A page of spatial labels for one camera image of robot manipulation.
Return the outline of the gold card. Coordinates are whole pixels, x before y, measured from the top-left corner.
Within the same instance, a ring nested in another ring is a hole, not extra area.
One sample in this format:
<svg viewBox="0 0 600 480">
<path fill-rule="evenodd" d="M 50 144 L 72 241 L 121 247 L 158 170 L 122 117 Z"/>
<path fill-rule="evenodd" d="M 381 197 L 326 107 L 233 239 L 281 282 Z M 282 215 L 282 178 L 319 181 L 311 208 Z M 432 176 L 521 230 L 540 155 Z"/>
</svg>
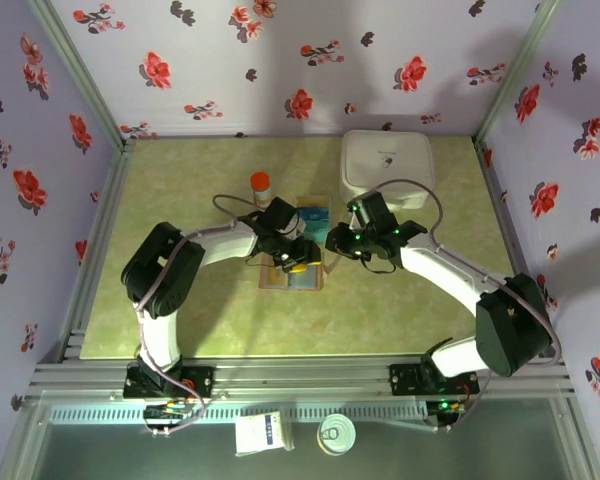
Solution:
<svg viewBox="0 0 600 480">
<path fill-rule="evenodd" d="M 287 289 L 289 287 L 289 276 L 281 268 L 274 266 L 263 266 L 260 276 L 260 287 L 262 289 Z"/>
</svg>

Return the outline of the grey can with orange cap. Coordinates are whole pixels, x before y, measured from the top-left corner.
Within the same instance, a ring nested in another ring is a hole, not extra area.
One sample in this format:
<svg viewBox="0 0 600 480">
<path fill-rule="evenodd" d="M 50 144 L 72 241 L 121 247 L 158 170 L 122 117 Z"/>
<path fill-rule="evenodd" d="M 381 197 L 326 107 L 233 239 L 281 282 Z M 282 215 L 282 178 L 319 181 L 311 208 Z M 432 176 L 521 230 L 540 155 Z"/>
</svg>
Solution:
<svg viewBox="0 0 600 480">
<path fill-rule="evenodd" d="M 266 207 L 272 198 L 269 175 L 264 171 L 254 172 L 250 177 L 250 185 L 254 202 L 259 206 Z"/>
</svg>

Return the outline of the white plastic storage box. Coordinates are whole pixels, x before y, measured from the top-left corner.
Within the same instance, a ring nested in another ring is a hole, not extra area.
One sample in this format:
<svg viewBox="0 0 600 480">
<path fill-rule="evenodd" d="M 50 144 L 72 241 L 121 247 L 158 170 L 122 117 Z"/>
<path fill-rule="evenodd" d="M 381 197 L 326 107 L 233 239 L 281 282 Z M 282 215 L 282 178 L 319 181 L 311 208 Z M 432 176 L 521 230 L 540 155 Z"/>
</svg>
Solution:
<svg viewBox="0 0 600 480">
<path fill-rule="evenodd" d="M 340 197 L 348 202 L 376 186 L 391 211 L 424 206 L 435 185 L 429 139 L 416 132 L 351 130 L 342 137 Z"/>
</svg>

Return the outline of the small white carton blue print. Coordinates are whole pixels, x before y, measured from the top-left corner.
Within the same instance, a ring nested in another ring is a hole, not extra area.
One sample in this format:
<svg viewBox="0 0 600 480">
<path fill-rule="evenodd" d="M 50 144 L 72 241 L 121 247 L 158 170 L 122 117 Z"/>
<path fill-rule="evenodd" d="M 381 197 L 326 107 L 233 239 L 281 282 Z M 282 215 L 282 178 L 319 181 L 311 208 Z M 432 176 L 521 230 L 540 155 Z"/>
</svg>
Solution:
<svg viewBox="0 0 600 480">
<path fill-rule="evenodd" d="M 241 416 L 234 426 L 237 457 L 295 448 L 291 424 L 281 411 Z"/>
</svg>

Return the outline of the silver tin can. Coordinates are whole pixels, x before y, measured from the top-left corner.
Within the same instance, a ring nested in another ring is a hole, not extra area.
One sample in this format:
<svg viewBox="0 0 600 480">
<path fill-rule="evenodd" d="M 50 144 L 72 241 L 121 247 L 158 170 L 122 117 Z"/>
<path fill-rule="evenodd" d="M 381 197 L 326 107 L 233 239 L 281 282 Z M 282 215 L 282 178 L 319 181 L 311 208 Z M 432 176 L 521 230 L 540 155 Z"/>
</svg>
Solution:
<svg viewBox="0 0 600 480">
<path fill-rule="evenodd" d="M 329 456 L 341 456 L 348 453 L 353 448 L 355 441 L 355 426 L 343 414 L 328 415 L 319 424 L 317 443 L 319 448 Z"/>
</svg>

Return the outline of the wide aluminium base rail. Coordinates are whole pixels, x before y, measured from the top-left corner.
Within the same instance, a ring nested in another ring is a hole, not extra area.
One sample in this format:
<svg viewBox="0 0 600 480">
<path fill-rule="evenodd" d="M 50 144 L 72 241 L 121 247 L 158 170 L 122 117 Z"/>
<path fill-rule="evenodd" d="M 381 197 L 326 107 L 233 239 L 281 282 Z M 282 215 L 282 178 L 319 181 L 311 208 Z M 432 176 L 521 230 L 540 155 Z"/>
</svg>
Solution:
<svg viewBox="0 0 600 480">
<path fill-rule="evenodd" d="M 392 400 L 393 364 L 416 364 L 414 355 L 190 358 L 186 366 L 211 366 L 211 398 L 218 402 Z M 27 399 L 69 398 L 119 401 L 127 360 L 69 359 L 40 364 L 26 390 Z M 485 399 L 573 397 L 566 366 L 522 367 L 511 377 L 477 373 Z"/>
</svg>

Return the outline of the aluminium side rail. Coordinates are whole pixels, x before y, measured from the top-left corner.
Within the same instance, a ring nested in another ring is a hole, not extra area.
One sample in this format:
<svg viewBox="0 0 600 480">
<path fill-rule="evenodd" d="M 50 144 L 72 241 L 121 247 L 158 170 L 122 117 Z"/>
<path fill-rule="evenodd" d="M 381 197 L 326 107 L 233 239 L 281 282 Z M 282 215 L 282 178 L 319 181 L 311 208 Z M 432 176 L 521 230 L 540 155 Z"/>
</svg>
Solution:
<svg viewBox="0 0 600 480">
<path fill-rule="evenodd" d="M 136 145 L 137 140 L 125 141 L 122 150 L 113 157 L 64 322 L 57 363 L 80 360 L 106 252 Z"/>
<path fill-rule="evenodd" d="M 487 161 L 485 160 L 487 145 L 484 141 L 478 140 L 476 136 L 473 136 L 471 140 L 473 142 L 476 155 L 480 161 L 485 183 L 493 204 L 513 272 L 515 274 L 528 274 L 529 268 L 524 258 L 524 254 L 520 248 L 518 235 L 516 234 L 511 214 L 507 205 L 501 199 L 504 189 L 501 187 L 494 167 L 488 166 Z"/>
</svg>

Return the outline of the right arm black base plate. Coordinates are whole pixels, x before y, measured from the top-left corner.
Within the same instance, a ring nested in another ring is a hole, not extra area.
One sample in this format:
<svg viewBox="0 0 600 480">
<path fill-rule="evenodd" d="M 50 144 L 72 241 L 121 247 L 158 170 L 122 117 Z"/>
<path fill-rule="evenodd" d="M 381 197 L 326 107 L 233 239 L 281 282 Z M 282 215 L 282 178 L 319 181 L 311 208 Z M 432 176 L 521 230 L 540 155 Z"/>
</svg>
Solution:
<svg viewBox="0 0 600 480">
<path fill-rule="evenodd" d="M 392 364 L 389 385 L 393 396 L 474 395 L 480 391 L 474 372 L 444 377 L 426 364 Z"/>
</svg>

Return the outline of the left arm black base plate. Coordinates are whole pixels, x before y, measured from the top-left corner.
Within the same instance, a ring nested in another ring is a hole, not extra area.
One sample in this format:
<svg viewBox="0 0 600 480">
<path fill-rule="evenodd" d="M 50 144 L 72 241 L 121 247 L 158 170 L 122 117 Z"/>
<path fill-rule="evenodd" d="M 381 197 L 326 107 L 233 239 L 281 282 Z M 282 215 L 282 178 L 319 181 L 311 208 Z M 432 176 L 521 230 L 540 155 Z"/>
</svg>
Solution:
<svg viewBox="0 0 600 480">
<path fill-rule="evenodd" d="M 186 398 L 192 396 L 190 390 L 195 390 L 204 399 L 211 397 L 215 376 L 213 367 L 176 365 L 168 374 L 186 389 L 174 385 L 149 367 L 130 363 L 126 369 L 123 398 Z"/>
</svg>

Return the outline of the aluminium frame post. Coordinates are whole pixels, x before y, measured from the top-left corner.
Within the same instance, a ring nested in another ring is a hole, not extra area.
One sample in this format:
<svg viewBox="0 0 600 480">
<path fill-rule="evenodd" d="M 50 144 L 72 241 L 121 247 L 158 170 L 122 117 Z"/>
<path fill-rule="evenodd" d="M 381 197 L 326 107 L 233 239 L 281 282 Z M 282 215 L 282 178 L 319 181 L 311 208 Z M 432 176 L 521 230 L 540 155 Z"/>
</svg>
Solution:
<svg viewBox="0 0 600 480">
<path fill-rule="evenodd" d="M 560 9 L 564 0 L 542 0 L 538 4 L 533 21 L 523 37 L 512 62 L 507 67 L 507 73 L 503 82 L 497 90 L 496 96 L 491 102 L 486 115 L 479 125 L 477 132 L 472 136 L 473 145 L 478 148 L 486 139 L 490 130 L 496 123 L 498 116 L 504 108 L 504 104 L 514 91 L 514 87 L 525 75 L 533 60 L 536 50 L 539 47 L 546 31 L 552 22 L 556 12 Z"/>
<path fill-rule="evenodd" d="M 74 83 L 95 115 L 112 145 L 124 152 L 127 141 L 119 132 L 111 109 L 102 96 L 91 72 L 65 28 L 51 0 L 26 0 L 37 21 L 68 69 Z"/>
</svg>

